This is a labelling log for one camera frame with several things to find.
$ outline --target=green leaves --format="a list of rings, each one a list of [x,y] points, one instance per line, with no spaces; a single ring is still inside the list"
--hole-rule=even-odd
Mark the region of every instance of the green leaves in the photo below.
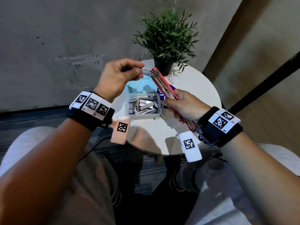
[[[186,55],[192,58],[196,56],[191,49],[198,41],[193,40],[199,34],[194,33],[197,22],[185,22],[192,14],[186,14],[184,10],[179,20],[177,11],[170,7],[160,16],[150,13],[150,18],[142,17],[146,30],[143,33],[137,31],[132,42],[147,48],[155,59],[167,63],[176,62],[184,70],[187,66],[185,63],[188,62],[183,61]]]

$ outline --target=wall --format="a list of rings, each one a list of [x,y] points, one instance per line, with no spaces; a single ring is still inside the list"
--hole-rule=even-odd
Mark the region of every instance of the wall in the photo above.
[[[300,50],[300,0],[243,0],[204,70],[230,108]],[[238,113],[259,143],[300,155],[300,70]]]
[[[202,71],[242,0],[167,0],[193,12]],[[160,12],[163,0],[2,0],[0,5],[0,112],[69,104],[92,90],[104,64],[147,58],[131,44],[140,16]]]

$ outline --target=forearm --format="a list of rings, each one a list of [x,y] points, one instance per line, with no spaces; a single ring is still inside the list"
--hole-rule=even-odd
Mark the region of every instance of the forearm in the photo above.
[[[68,118],[9,169],[0,178],[0,222],[43,222],[58,205],[91,134]]]
[[[270,224],[300,224],[300,178],[244,133],[221,148],[253,206]]]

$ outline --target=black pot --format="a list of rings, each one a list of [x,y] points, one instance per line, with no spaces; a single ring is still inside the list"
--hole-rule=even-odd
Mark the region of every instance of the black pot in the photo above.
[[[163,76],[167,76],[170,73],[173,64],[174,63],[165,63],[154,59],[155,67],[160,71],[160,73]]]

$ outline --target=white table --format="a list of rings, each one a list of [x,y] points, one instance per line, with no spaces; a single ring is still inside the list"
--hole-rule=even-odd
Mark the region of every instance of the white table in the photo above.
[[[151,70],[154,68],[153,59],[142,62],[145,64],[144,69]],[[165,77],[169,84],[175,88],[189,91],[210,106],[221,108],[220,97],[215,87],[202,73],[190,66],[186,66],[183,73],[178,69],[177,66],[174,67],[171,74]],[[114,120],[120,115],[125,115],[126,97],[124,90],[114,100],[112,104],[112,108],[115,109]],[[159,120],[132,120],[127,141],[134,147],[151,154],[178,155],[183,153],[178,134],[188,130],[186,125],[180,124],[173,117],[173,113],[165,109],[164,117]]]

